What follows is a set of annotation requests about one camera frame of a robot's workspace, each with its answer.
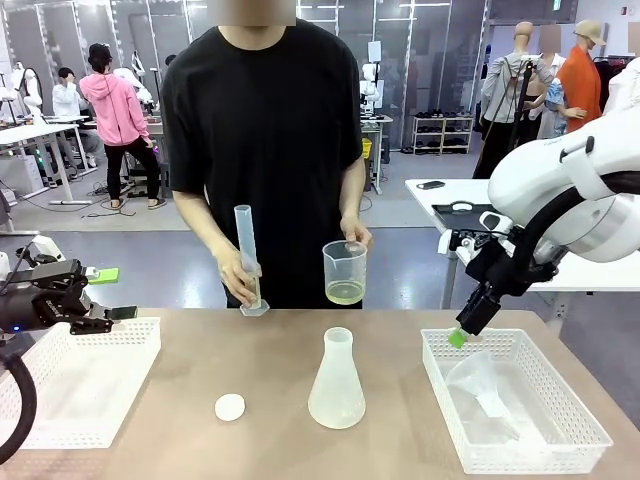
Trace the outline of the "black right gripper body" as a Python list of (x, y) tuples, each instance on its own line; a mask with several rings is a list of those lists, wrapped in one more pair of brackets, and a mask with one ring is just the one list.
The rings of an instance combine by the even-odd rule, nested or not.
[(501, 296), (490, 283), (480, 283), (456, 319), (466, 334), (480, 334), (501, 308)]

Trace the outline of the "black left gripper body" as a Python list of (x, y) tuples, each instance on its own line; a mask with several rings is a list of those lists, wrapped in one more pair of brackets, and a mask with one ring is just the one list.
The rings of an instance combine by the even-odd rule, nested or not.
[(83, 299), (87, 281), (60, 288), (40, 288), (27, 282), (1, 288), (1, 332), (44, 330), (68, 323), (71, 333), (93, 333), (87, 314), (90, 301)]

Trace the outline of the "person's left hand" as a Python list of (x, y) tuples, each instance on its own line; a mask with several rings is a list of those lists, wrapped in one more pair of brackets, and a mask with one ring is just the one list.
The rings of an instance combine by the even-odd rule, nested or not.
[(369, 249), (373, 236), (357, 215), (345, 215), (340, 222), (341, 230), (347, 242), (358, 242)]

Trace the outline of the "person's right hand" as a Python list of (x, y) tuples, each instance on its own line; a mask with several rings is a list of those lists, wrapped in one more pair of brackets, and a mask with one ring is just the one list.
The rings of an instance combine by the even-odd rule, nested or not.
[(215, 258), (221, 280), (229, 293), (242, 305), (253, 305), (258, 300), (259, 275), (244, 270), (241, 254), (233, 246), (225, 245)]

